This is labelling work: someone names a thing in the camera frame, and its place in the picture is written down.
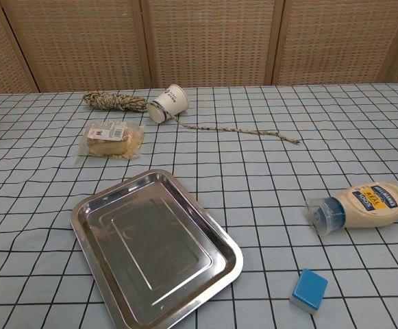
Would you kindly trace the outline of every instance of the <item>plastic wrapper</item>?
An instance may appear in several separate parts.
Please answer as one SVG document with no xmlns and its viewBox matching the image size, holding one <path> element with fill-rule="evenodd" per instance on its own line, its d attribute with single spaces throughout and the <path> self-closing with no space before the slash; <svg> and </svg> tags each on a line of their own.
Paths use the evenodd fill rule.
<svg viewBox="0 0 398 329">
<path fill-rule="evenodd" d="M 92 123 L 80 140 L 78 155 L 136 158 L 140 155 L 143 137 L 144 127 L 132 122 Z"/>
</svg>

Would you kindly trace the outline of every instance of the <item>rope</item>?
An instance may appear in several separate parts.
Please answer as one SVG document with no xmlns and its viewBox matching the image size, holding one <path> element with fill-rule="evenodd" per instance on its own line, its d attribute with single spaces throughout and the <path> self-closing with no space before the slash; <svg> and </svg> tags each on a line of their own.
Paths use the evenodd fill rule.
<svg viewBox="0 0 398 329">
<path fill-rule="evenodd" d="M 83 96 L 83 100 L 90 106 L 98 108 L 99 110 L 121 110 L 121 111 L 136 111 L 141 113 L 146 113 L 147 111 L 147 101 L 142 97 L 130 96 L 130 95 L 113 95 L 108 93 L 103 93 L 99 91 L 92 91 Z M 157 104 L 153 103 L 154 106 L 159 107 L 165 112 L 170 118 L 174 119 L 182 127 L 192 130 L 214 130 L 220 132 L 241 132 L 243 134 L 251 135 L 261 135 L 261 136 L 275 136 L 283 141 L 299 144 L 297 139 L 289 138 L 281 135 L 279 132 L 271 132 L 266 130 L 247 130 L 238 128 L 227 128 L 227 127 L 206 127 L 202 125 L 188 125 L 179 121 L 177 117 L 172 115 L 170 112 L 161 108 Z"/>
</svg>

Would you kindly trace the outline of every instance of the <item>metal tray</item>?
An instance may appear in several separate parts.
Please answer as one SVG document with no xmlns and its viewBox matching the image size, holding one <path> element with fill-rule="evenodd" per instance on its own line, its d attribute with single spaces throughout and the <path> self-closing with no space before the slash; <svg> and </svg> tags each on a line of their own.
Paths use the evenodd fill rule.
<svg viewBox="0 0 398 329">
<path fill-rule="evenodd" d="M 170 328 L 242 269 L 237 244 L 167 171 L 81 201 L 71 224 L 118 329 Z"/>
</svg>

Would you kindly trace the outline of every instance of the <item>table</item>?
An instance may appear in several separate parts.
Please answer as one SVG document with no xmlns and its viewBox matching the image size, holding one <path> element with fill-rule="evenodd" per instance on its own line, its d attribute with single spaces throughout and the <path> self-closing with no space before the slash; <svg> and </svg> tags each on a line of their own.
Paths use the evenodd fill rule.
<svg viewBox="0 0 398 329">
<path fill-rule="evenodd" d="M 303 142 L 156 125 L 93 110 L 83 93 L 0 95 L 0 328 L 112 328 L 70 212 L 150 168 L 172 172 L 245 259 L 239 279 L 176 328 L 398 328 L 398 223 L 320 239 L 303 213 L 304 198 L 398 181 L 398 84 L 186 92 L 185 123 L 279 129 Z M 75 156 L 83 127 L 105 119 L 145 125 L 140 158 Z M 314 316 L 288 301 L 304 267 L 329 280 Z"/>
</svg>

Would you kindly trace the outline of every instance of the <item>squeeze bottle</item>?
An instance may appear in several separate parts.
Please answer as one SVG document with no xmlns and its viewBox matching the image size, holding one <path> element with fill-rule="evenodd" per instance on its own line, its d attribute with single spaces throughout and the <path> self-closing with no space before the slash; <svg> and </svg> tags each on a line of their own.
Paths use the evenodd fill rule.
<svg viewBox="0 0 398 329">
<path fill-rule="evenodd" d="M 398 220 L 398 184 L 372 182 L 335 197 L 307 199 L 309 218 L 319 235 L 338 228 L 374 228 Z"/>
</svg>

